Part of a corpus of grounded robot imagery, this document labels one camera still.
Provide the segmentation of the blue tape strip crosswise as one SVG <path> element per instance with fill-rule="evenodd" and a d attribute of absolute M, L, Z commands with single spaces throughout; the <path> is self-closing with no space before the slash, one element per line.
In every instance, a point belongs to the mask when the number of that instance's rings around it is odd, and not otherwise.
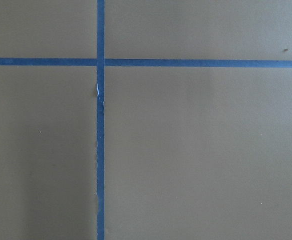
<path fill-rule="evenodd" d="M 229 59 L 125 59 L 106 58 L 18 58 L 0 57 L 0 66 L 82 66 L 94 67 L 212 67 L 212 68 L 291 68 L 292 60 Z"/>

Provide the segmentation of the blue tape strip lengthwise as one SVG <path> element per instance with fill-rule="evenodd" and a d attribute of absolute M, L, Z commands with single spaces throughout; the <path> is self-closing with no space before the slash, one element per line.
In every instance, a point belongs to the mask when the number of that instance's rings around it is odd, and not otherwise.
<path fill-rule="evenodd" d="M 97 1 L 97 239 L 105 238 L 105 197 L 104 197 L 104 95 L 105 95 L 105 2 Z"/>

